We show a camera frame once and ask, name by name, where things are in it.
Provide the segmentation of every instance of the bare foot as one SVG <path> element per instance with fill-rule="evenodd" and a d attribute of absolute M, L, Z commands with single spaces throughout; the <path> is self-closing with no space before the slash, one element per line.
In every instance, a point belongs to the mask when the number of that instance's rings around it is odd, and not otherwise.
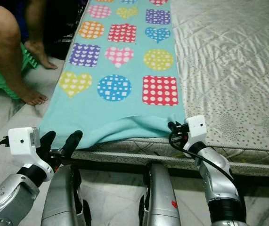
<path fill-rule="evenodd" d="M 47 101 L 47 97 L 43 94 L 36 92 L 35 90 L 28 87 L 26 84 L 14 84 L 9 87 L 27 104 L 35 106 L 43 104 Z"/>
<path fill-rule="evenodd" d="M 20 98 L 32 106 L 43 104 L 48 99 L 46 96 L 32 89 L 29 90 L 25 95 L 20 96 Z"/>
<path fill-rule="evenodd" d="M 26 41 L 24 43 L 25 48 L 32 53 L 34 58 L 42 64 L 46 69 L 57 69 L 58 67 L 48 60 L 48 57 L 44 51 L 42 42 Z"/>

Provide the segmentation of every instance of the yellow circle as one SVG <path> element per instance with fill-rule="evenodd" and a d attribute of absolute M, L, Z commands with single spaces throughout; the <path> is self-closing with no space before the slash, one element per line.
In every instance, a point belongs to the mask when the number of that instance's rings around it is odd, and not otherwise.
<path fill-rule="evenodd" d="M 144 55 L 144 63 L 155 71 L 165 71 L 173 65 L 173 55 L 163 49 L 151 49 Z"/>

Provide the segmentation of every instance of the marble floor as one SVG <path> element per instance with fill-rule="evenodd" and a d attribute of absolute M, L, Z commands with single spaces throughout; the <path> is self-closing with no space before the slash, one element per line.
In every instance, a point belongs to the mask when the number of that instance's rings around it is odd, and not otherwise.
<path fill-rule="evenodd" d="M 30 71 L 26 81 L 38 91 L 51 97 L 60 74 L 63 61 L 53 60 L 59 69 L 39 68 Z M 12 101 L 0 91 L 0 140 L 9 128 L 38 126 L 47 106 L 32 107 L 21 101 Z M 10 155 L 9 148 L 0 146 L 0 183 L 9 174 L 15 173 L 20 164 Z M 88 201 L 92 226 L 138 226 L 138 208 L 141 196 L 146 192 L 142 175 L 104 171 L 81 170 L 82 197 Z M 209 226 L 202 181 L 191 178 L 171 178 L 179 206 L 182 225 Z M 41 221 L 45 196 L 49 183 L 43 183 L 32 210 L 20 223 L 35 226 Z M 250 226 L 269 226 L 269 187 L 246 188 L 247 223 Z"/>
<path fill-rule="evenodd" d="M 64 61 L 51 58 L 51 61 L 58 66 L 56 70 L 46 70 L 39 66 L 37 70 L 31 69 L 24 75 L 24 80 L 33 89 L 43 93 L 47 97 L 51 97 L 56 81 L 59 78 Z M 37 107 L 27 106 L 39 112 L 41 109 L 45 109 L 46 105 L 40 105 Z M 9 119 L 15 115 L 22 107 L 24 102 L 20 99 L 11 99 L 6 92 L 0 89 L 0 129 L 9 121 Z"/>

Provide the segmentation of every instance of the mattress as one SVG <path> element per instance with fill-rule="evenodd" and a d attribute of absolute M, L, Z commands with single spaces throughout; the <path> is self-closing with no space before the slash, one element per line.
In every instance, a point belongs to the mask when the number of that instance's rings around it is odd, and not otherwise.
<path fill-rule="evenodd" d="M 206 144 L 237 174 L 269 176 L 269 0 L 170 0 L 186 116 L 206 118 Z M 196 169 L 167 138 L 78 150 L 77 159 Z"/>

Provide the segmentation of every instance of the pink heart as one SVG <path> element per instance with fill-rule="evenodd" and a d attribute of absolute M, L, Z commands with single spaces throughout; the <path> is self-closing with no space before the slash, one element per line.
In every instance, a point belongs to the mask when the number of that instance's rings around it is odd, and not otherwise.
<path fill-rule="evenodd" d="M 120 68 L 124 63 L 130 61 L 133 58 L 133 55 L 133 50 L 129 47 L 122 49 L 109 47 L 105 52 L 105 57 L 117 68 Z"/>
<path fill-rule="evenodd" d="M 167 3 L 169 0 L 150 0 L 151 3 L 153 3 L 156 6 L 161 6 L 165 3 Z"/>

